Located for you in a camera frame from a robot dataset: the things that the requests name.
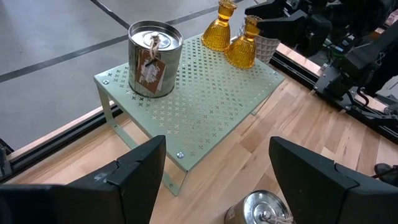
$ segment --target metal tin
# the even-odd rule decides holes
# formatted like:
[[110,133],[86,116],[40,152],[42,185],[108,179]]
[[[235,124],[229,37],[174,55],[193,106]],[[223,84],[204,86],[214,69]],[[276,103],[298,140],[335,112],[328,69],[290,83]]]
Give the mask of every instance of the metal tin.
[[[157,58],[165,63],[161,88],[156,93],[138,83],[135,75],[139,68],[140,55],[150,49],[151,37],[159,35]],[[129,28],[129,84],[144,96],[158,98],[169,94],[174,87],[183,44],[182,34],[174,27],[158,21],[140,21]]]
[[283,219],[291,216],[289,210],[278,196],[266,190],[257,190],[229,208],[226,212],[224,223],[275,223],[274,221],[266,221],[265,217],[269,215]]

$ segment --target paper tag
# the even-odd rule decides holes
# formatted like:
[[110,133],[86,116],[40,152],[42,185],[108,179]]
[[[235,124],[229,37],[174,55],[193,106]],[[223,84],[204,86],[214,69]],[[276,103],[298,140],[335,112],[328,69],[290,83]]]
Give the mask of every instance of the paper tag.
[[162,62],[158,56],[159,55],[156,55],[156,58],[152,60],[149,51],[141,50],[141,57],[136,73],[136,82],[140,83],[152,93],[156,93],[156,91],[162,89],[166,68],[166,64]]

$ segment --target amber glass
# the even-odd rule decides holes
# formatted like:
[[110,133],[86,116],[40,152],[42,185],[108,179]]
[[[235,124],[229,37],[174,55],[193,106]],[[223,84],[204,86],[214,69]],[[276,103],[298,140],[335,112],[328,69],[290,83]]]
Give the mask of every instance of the amber glass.
[[247,16],[245,19],[244,34],[238,37],[224,52],[227,61],[239,68],[251,68],[256,58],[256,43],[254,38],[260,30],[256,27],[261,18]]
[[230,0],[220,0],[218,3],[220,5],[218,18],[207,28],[201,41],[211,50],[224,51],[228,48],[231,39],[228,21],[236,9],[236,5]]

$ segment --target wooden platform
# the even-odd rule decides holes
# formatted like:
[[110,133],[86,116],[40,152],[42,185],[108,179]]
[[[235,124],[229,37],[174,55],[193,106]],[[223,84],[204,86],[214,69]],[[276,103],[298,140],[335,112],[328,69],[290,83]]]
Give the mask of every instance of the wooden platform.
[[[373,165],[378,162],[398,161],[395,144],[329,107],[287,76],[257,110],[257,115],[250,114],[192,170],[178,197],[160,187],[151,223],[223,223],[225,211],[252,190],[266,189],[283,197],[268,156],[271,136],[286,138],[367,175],[374,173]],[[116,120],[136,142],[148,140],[126,115]],[[28,146],[9,157],[26,150]],[[8,184],[67,184],[128,150],[104,125]],[[165,169],[173,173],[174,168],[167,162]]]

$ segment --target gray floor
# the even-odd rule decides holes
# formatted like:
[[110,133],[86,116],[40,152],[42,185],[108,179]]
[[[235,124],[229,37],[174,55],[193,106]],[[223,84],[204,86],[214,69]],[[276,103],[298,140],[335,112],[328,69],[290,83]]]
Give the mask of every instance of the gray floor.
[[[175,27],[185,38],[201,34],[217,13],[187,15],[218,5],[216,0],[102,3],[129,24],[177,19]],[[233,34],[253,4],[238,3],[230,22]],[[0,0],[0,28],[0,75],[127,34],[89,0]],[[18,149],[99,107],[93,75],[125,62],[127,41],[1,82],[0,138]]]

